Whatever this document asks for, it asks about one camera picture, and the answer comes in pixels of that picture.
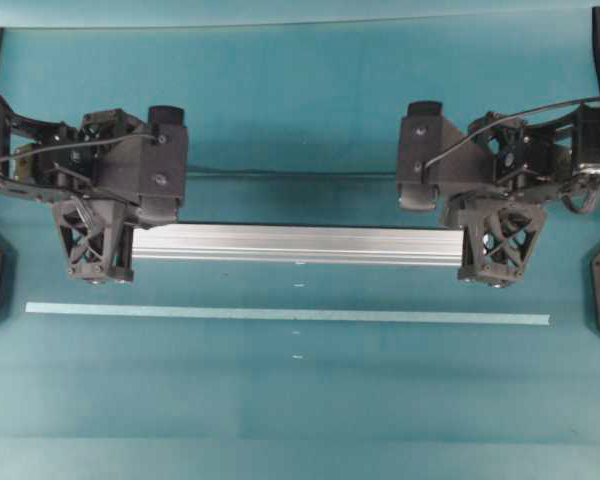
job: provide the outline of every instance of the light blue tape strip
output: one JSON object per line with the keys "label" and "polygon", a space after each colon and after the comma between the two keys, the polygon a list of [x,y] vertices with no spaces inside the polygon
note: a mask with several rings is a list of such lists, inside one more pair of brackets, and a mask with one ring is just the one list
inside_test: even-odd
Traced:
{"label": "light blue tape strip", "polygon": [[27,302],[27,313],[180,317],[238,320],[318,320],[344,322],[479,323],[490,325],[549,325],[549,315],[517,313],[391,312],[378,310],[293,310],[265,308],[197,308],[149,305],[89,305]]}

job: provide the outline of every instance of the teal tabletop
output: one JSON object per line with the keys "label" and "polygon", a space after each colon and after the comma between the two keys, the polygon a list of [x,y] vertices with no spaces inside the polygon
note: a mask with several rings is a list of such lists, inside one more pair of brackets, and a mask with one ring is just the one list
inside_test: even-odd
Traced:
{"label": "teal tabletop", "polygon": [[[488,110],[598,94],[589,2],[180,3],[0,2],[13,27],[0,93],[72,124],[180,106],[192,166],[389,173],[409,102],[442,101],[465,129]],[[81,26],[98,28],[65,28]],[[400,211],[390,176],[191,174],[181,220],[438,218]],[[169,260],[137,260],[132,285],[92,286],[67,277],[47,206],[1,197],[0,245],[0,479],[600,479],[600,207],[551,206],[524,282],[502,290],[460,283],[452,267]],[[27,313],[29,302],[549,322]]]}

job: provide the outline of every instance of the screw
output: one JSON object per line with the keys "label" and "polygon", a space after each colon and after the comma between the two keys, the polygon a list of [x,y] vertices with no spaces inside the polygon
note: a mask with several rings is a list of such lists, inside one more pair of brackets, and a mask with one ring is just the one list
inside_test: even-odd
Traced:
{"label": "screw", "polygon": [[153,179],[153,181],[161,186],[164,187],[167,183],[169,183],[167,181],[167,177],[165,175],[163,175],[162,173],[156,173],[153,177],[151,177]]}
{"label": "screw", "polygon": [[507,156],[504,157],[504,166],[507,168],[510,167],[511,165],[513,165],[513,161],[515,159],[516,159],[516,156],[513,153],[511,153],[511,152],[507,153]]}

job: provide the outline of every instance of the robotic arm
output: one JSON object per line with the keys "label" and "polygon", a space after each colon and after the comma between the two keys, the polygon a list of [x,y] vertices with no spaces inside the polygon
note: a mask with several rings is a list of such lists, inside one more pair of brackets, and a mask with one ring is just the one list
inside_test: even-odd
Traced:
{"label": "robotic arm", "polygon": [[[488,113],[464,136],[442,104],[409,105],[402,119],[396,172],[399,204],[427,212],[446,199],[441,223],[464,230],[458,278],[506,287],[524,276],[546,219],[561,200],[577,214],[600,198],[600,107],[586,98],[514,115]],[[579,105],[553,121],[523,117]],[[577,197],[583,197],[579,203]]]}
{"label": "robotic arm", "polygon": [[[12,135],[33,142],[10,154]],[[73,278],[133,280],[133,230],[177,221],[187,151],[180,108],[151,107],[146,122],[94,112],[75,128],[18,115],[0,96],[0,194],[51,204]]]}

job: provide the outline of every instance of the metal frame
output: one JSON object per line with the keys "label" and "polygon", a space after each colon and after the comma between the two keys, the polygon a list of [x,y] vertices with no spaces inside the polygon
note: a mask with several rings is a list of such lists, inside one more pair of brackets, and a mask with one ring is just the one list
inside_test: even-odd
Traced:
{"label": "metal frame", "polygon": [[136,230],[133,257],[457,267],[462,231],[174,224]]}

